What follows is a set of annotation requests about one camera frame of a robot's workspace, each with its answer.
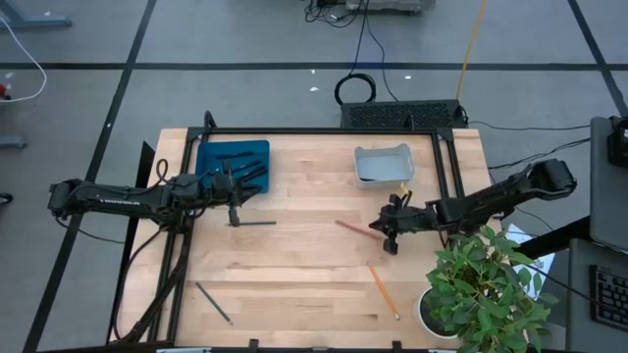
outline wooden tabletop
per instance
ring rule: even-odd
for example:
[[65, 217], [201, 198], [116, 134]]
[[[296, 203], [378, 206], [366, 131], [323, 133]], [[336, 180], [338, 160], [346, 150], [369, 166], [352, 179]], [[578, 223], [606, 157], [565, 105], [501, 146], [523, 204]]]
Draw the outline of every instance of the wooden tabletop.
[[[161, 132], [155, 161], [179, 170], [185, 129]], [[479, 132], [455, 130], [458, 162], [467, 194], [491, 184]], [[406, 143], [415, 177], [407, 183], [411, 204], [441, 198], [429, 136], [409, 135], [212, 135], [211, 141], [267, 139], [271, 145], [271, 185], [238, 214], [242, 222], [277, 221], [276, 226], [226, 227], [226, 208], [198, 219], [185, 279], [176, 344], [262, 347], [455, 348], [457, 340], [431, 336], [412, 316], [412, 307], [429, 286], [425, 274], [442, 249], [435, 232], [405, 234], [391, 256], [382, 242], [339, 227], [335, 220], [368, 229], [390, 193], [356, 186], [353, 150]], [[454, 190], [442, 143], [449, 190]], [[194, 172], [195, 151], [190, 172]], [[154, 172], [149, 184], [157, 180]], [[133, 251], [157, 229], [140, 221]], [[119, 323], [129, 331], [155, 295], [166, 235], [136, 258], [127, 279]], [[380, 293], [367, 263], [374, 266], [401, 320]], [[195, 287], [200, 282], [234, 322], [229, 326]], [[165, 337], [170, 301], [164, 306], [160, 338]]]

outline black keyboard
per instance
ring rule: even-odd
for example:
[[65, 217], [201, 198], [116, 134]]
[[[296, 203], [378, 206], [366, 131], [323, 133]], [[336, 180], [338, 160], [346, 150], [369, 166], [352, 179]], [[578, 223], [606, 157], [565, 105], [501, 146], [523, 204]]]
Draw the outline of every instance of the black keyboard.
[[610, 270], [591, 265], [591, 318], [601, 324], [628, 331], [628, 277], [614, 275]]
[[342, 105], [344, 127], [409, 128], [412, 118], [416, 128], [466, 127], [458, 111], [458, 101], [405, 101], [348, 103]]

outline pencil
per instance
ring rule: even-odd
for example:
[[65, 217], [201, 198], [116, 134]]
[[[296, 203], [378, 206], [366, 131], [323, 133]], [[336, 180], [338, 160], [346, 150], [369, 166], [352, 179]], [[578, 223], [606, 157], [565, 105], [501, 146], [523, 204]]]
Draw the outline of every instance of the pencil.
[[339, 225], [339, 226], [341, 226], [341, 227], [345, 227], [345, 228], [347, 228], [347, 229], [350, 229], [350, 230], [353, 230], [353, 231], [355, 231], [355, 232], [358, 232], [358, 233], [360, 233], [360, 234], [362, 234], [362, 235], [366, 235], [366, 236], [370, 237], [371, 239], [375, 239], [375, 240], [377, 240], [377, 241], [382, 240], [382, 238], [381, 238], [380, 236], [377, 236], [377, 235], [375, 235], [375, 234], [373, 234], [373, 233], [370, 233], [370, 232], [368, 232], [368, 231], [366, 231], [366, 230], [362, 230], [362, 229], [360, 229], [359, 227], [355, 227], [355, 226], [352, 226], [352, 225], [350, 225], [350, 224], [347, 224], [347, 223], [345, 223], [345, 222], [343, 222], [343, 221], [338, 221], [338, 220], [336, 220], [336, 224], [337, 224], [337, 225]]
[[207, 300], [209, 300], [212, 305], [214, 305], [214, 308], [216, 308], [216, 310], [218, 310], [218, 312], [220, 313], [220, 315], [223, 316], [223, 318], [225, 318], [225, 320], [229, 323], [229, 325], [233, 326], [234, 323], [232, 322], [231, 319], [229, 319], [229, 317], [227, 316], [227, 314], [223, 311], [223, 309], [221, 309], [218, 304], [214, 301], [214, 299], [212, 299], [211, 296], [209, 296], [209, 293], [205, 291], [205, 288], [203, 288], [202, 285], [200, 285], [199, 282], [196, 283], [196, 286], [198, 287], [198, 289], [200, 289], [200, 291], [203, 292], [203, 294], [205, 294], [205, 298], [207, 298]]
[[384, 299], [386, 299], [386, 302], [389, 304], [389, 308], [391, 308], [391, 311], [394, 314], [394, 318], [399, 320], [399, 314], [396, 311], [396, 307], [394, 306], [393, 301], [389, 297], [389, 294], [386, 292], [384, 285], [380, 281], [380, 277], [377, 276], [377, 273], [375, 272], [375, 269], [372, 266], [369, 266], [369, 270], [371, 270], [371, 274], [373, 274], [373, 278], [375, 279], [377, 286], [380, 287], [380, 291], [382, 292], [382, 295], [384, 295]]

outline blue tray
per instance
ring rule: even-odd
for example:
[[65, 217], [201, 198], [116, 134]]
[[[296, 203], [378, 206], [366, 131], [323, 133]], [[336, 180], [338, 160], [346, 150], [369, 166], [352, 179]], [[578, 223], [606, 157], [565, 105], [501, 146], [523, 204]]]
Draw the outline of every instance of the blue tray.
[[[219, 160], [217, 157], [221, 155], [233, 155], [242, 152], [252, 152], [253, 155], [246, 157], [231, 158], [232, 169], [244, 166], [253, 161], [262, 161], [261, 164], [247, 168], [244, 171], [234, 173], [234, 177], [238, 178], [245, 173], [254, 170], [257, 167], [264, 166], [268, 170], [268, 173], [263, 176], [258, 176], [250, 183], [262, 186], [262, 193], [268, 192], [269, 189], [269, 174], [270, 174], [270, 143], [267, 140], [254, 140], [254, 141], [237, 141], [237, 142], [203, 142], [198, 146], [198, 155], [196, 156], [196, 175], [201, 176], [208, 170], [222, 171], [223, 160]], [[206, 177], [203, 180], [203, 185], [209, 187], [210, 177]]]

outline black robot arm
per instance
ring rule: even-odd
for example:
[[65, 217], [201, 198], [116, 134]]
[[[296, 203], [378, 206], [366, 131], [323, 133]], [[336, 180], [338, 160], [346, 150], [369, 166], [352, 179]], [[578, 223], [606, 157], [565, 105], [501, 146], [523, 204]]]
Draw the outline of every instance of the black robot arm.
[[[180, 175], [148, 188], [102, 185], [71, 179], [50, 186], [48, 209], [55, 217], [85, 212], [100, 212], [134, 218], [151, 219], [160, 225], [173, 225], [181, 212], [193, 213], [205, 208], [230, 206], [230, 222], [239, 225], [236, 207], [261, 191], [261, 187], [234, 180], [229, 162], [226, 172], [205, 176]], [[203, 180], [211, 178], [209, 187]]]
[[380, 218], [369, 227], [388, 237], [384, 249], [395, 255], [399, 234], [425, 230], [470, 233], [485, 225], [494, 214], [503, 212], [508, 216], [523, 202], [533, 198], [563, 198], [575, 188], [576, 180], [567, 165], [551, 159], [529, 165], [522, 172], [471, 195], [427, 202], [424, 209], [407, 205], [411, 194], [403, 198], [393, 194], [390, 203], [382, 207]]

